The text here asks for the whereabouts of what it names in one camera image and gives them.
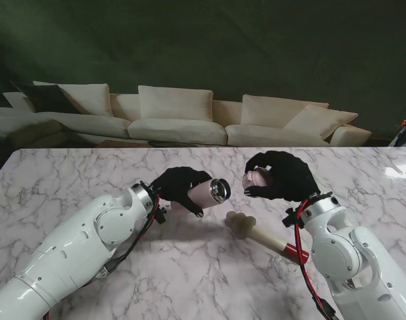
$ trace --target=black glove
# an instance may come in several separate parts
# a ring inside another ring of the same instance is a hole
[[[308,165],[300,158],[284,151],[258,153],[247,162],[245,172],[266,166],[271,167],[272,184],[248,187],[244,190],[245,195],[301,202],[313,193],[320,193]]]
[[[160,198],[176,201],[196,216],[202,217],[202,208],[188,197],[188,190],[211,179],[210,174],[205,171],[197,171],[190,167],[176,167],[168,168],[152,182],[152,186]]]

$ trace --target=pink can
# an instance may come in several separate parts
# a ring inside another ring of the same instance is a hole
[[[231,196],[231,188],[224,179],[212,179],[190,189],[188,196],[196,205],[204,209],[228,200]],[[176,213],[189,213],[188,209],[174,201],[171,202],[171,209]]]

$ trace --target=marble table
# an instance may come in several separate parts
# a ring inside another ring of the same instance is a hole
[[[202,219],[167,214],[106,279],[79,289],[51,311],[52,319],[321,319],[296,264],[238,240],[226,212],[293,242],[281,223],[290,206],[244,196],[246,161],[262,148],[26,149],[0,172],[0,286],[18,272],[58,224],[90,200],[147,183],[168,167],[187,165],[228,180],[231,199]],[[308,162],[320,190],[361,214],[406,273],[406,148],[284,148]],[[304,231],[304,247],[311,246]],[[331,301],[311,262],[319,294]]]

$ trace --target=dark pillow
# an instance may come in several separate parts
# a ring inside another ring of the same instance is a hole
[[[31,100],[35,112],[79,113],[58,85],[13,85]]]

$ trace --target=sofa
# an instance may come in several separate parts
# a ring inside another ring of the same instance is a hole
[[[0,108],[0,143],[8,143],[15,149],[54,147],[68,140],[97,145],[107,139],[134,143],[173,141],[236,147],[342,147],[361,146],[371,134],[348,124],[334,127],[325,139],[288,129],[287,126],[297,114],[311,103],[308,101],[248,95],[243,97],[243,102],[219,101],[212,99],[211,91],[151,89],[153,87],[145,86],[139,86],[139,94],[116,94],[109,93],[109,88],[106,90],[108,86],[104,85],[104,93],[98,98],[102,102],[92,111],[92,104],[91,107],[86,106],[90,98],[74,95],[85,90],[80,89],[80,85],[75,86],[76,91],[65,87],[65,94],[71,101],[85,106],[80,110],[84,114],[35,112],[32,102],[23,93],[4,93],[12,108]],[[93,91],[89,92],[92,97],[96,96]],[[263,105],[264,101],[272,102],[269,99],[274,99],[277,104],[275,108]],[[254,100],[260,105],[248,108],[245,104],[247,100]],[[175,109],[181,103],[186,104],[186,112]],[[204,105],[205,111],[201,112],[200,104]],[[318,109],[327,109],[329,106],[326,103],[314,104],[317,106],[313,107]]]

